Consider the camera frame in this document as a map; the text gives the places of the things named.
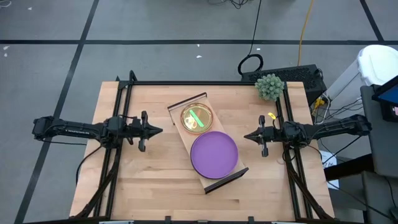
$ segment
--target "wooden board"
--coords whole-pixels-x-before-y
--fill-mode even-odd
[[[187,104],[193,103],[193,102],[203,103],[204,105],[209,107],[209,109],[214,113],[214,109],[211,106],[210,102],[208,101],[207,97],[195,98],[194,100],[188,101]],[[181,136],[181,140],[184,143],[185,149],[187,150],[188,155],[191,156],[191,147],[192,147],[192,144],[195,142],[196,138],[198,137],[198,134],[189,133],[188,131],[185,130],[182,123],[179,122],[181,112],[184,110],[184,108],[185,108],[184,106],[177,106],[177,107],[170,108],[169,111],[170,111],[170,115],[174,121],[175,127],[177,128],[177,130]],[[213,124],[211,125],[211,128],[208,131],[221,131],[221,132],[225,133],[224,127],[221,124],[221,122],[219,121],[216,113],[213,116]],[[233,174],[243,170],[244,168],[246,168],[246,167],[243,165],[241,159],[239,158],[238,163],[236,164],[236,167],[230,173],[230,175],[233,175]],[[198,178],[199,178],[204,189],[211,186],[212,184],[215,184],[220,181],[220,180],[207,179],[205,177],[202,177],[199,174],[198,174]]]
[[[94,123],[112,116],[117,85],[102,84]],[[288,83],[288,87],[294,120],[312,123],[302,83]],[[225,132],[238,145],[242,162],[249,167],[240,179],[207,195],[167,111],[169,105],[204,91]],[[269,143],[269,156],[263,158],[261,148],[243,138],[258,127],[259,115],[276,114],[275,103],[260,100],[253,86],[134,86],[129,116],[139,116],[142,110],[148,112],[150,124],[164,131],[147,141],[146,152],[140,152],[136,144],[124,142],[112,219],[164,220],[170,215],[173,220],[245,221],[248,216],[258,221],[294,220],[287,172],[281,162],[282,144]],[[98,144],[89,141],[85,154]],[[308,189],[333,216],[319,154],[310,147],[301,152]],[[103,158],[104,151],[98,151],[83,164],[71,215],[77,214],[96,191]],[[300,191],[297,193],[302,201]]]

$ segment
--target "white container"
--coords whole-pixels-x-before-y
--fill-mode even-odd
[[[398,51],[384,45],[365,47],[359,52],[357,59],[327,89],[326,95],[331,100],[330,114],[342,107],[351,110],[362,107],[359,90],[361,86],[383,85],[397,75]],[[363,109],[351,110],[342,109],[333,117],[341,119],[363,113]]]

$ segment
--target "wooden tray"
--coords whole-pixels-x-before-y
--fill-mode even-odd
[[[208,131],[221,131],[225,133],[225,130],[223,126],[221,125],[215,111],[211,107],[210,102],[208,101],[207,98],[207,93],[201,93],[197,96],[188,98],[186,100],[183,100],[181,102],[178,102],[174,105],[171,105],[167,107],[170,116],[172,118],[173,124],[177,128],[178,132],[180,133],[181,139],[184,143],[185,149],[187,150],[188,154],[190,155],[191,153],[191,147],[193,142],[196,140],[197,137],[199,137],[199,134],[193,134],[189,133],[184,127],[183,124],[180,121],[180,115],[185,106],[187,106],[190,103],[203,103],[209,109],[213,112],[213,124],[211,125],[211,128]],[[242,161],[238,160],[238,163],[236,164],[235,169],[226,177],[222,179],[207,179],[200,174],[198,174],[200,182],[205,189],[205,193],[209,193],[233,180],[236,180],[237,178],[243,176],[247,171],[249,170],[248,167],[245,167],[245,165],[242,163]]]

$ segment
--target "small plant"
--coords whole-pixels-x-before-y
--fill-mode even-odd
[[[276,101],[284,89],[284,83],[275,74],[268,74],[257,79],[254,86],[259,90],[260,98],[272,101]]]

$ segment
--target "black metal frame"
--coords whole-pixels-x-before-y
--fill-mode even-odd
[[[242,82],[242,81],[232,81],[232,82],[225,82],[225,81],[215,81],[215,82],[207,82],[207,81],[202,81],[202,82],[195,82],[195,81],[137,81],[136,76],[134,75],[134,72],[130,71],[129,74],[129,80],[128,81],[120,81],[119,78],[117,77],[116,81],[119,82],[118,86],[118,92],[116,93],[116,101],[114,105],[114,111],[113,115],[118,115],[118,111],[120,108],[121,104],[121,95],[123,89],[127,87],[126,89],[126,98],[124,101],[124,109],[123,109],[123,115],[127,116],[128,109],[129,109],[129,102],[131,99],[131,90],[133,85],[247,85],[251,86],[254,84],[254,82]],[[293,112],[292,112],[292,107],[290,104],[290,98],[289,98],[289,92],[287,89],[287,85],[285,83],[285,89],[284,89],[284,101],[285,101],[285,107],[287,110],[287,116],[289,121],[293,121]],[[283,118],[283,112],[282,112],[282,107],[280,103],[280,98],[277,99],[276,101],[276,108],[277,108],[277,118],[279,120],[279,123],[282,124],[284,122]],[[71,217],[68,220],[54,220],[54,221],[48,221],[48,222],[36,222],[36,223],[43,223],[43,224],[55,224],[55,223],[99,223],[103,221],[110,221],[111,220],[111,213],[112,213],[112,208],[113,208],[113,201],[114,201],[114,193],[116,190],[116,182],[118,178],[118,169],[119,169],[119,162],[120,162],[120,157],[121,157],[121,150],[122,150],[122,141],[119,144],[120,146],[117,147],[116,154],[114,157],[114,162],[113,162],[113,167],[112,169],[108,172],[108,167],[109,167],[109,162],[110,162],[110,157],[111,157],[111,151],[112,149],[106,149],[105,157],[104,157],[104,162],[103,162],[103,167],[101,170],[101,178],[99,182],[99,187],[97,192],[94,194],[93,198],[90,200],[91,206],[89,204],[83,209],[82,212],[80,212],[77,216]],[[290,150],[288,148],[288,145],[284,144],[283,145],[284,150]],[[303,164],[302,164],[302,158],[300,155],[300,151],[296,149],[295,151],[295,159],[297,163],[297,170],[298,170],[298,175],[300,177],[300,180],[304,183],[304,185],[299,184],[298,186],[300,187],[301,190],[303,188],[307,188],[306,183],[305,183],[305,174],[304,174],[304,169],[303,169]],[[286,159],[290,160],[290,154],[287,153]],[[293,169],[292,164],[286,162],[286,168]],[[306,211],[306,218],[302,218],[300,215],[300,205],[299,201],[297,198],[297,191],[296,191],[296,182],[294,179],[289,176],[289,187],[290,187],[290,194],[292,197],[292,205],[293,205],[293,211],[294,211],[294,217],[296,222],[301,222],[301,223],[353,223],[353,222],[341,222],[338,220],[324,220],[324,219],[313,219],[312,217],[312,208],[308,202],[308,200],[303,197],[304,205],[305,205],[305,211]],[[101,203],[102,203],[102,195],[103,192],[105,191],[106,187],[108,184],[110,185],[109,188],[109,197],[108,201],[106,202],[106,212],[105,216],[100,216],[100,210],[101,210]],[[93,217],[88,217],[88,215],[91,213],[92,209],[94,209],[93,212]],[[222,223],[235,223],[235,224],[243,224],[243,223],[249,223],[249,224],[255,224],[255,223],[272,223],[272,222],[255,222],[253,217],[248,217],[248,220],[245,222],[229,222],[229,221],[222,221],[222,222],[214,222],[214,221],[171,221],[171,217],[165,217],[165,220],[134,220],[134,223],[212,223],[212,224],[222,224]]]

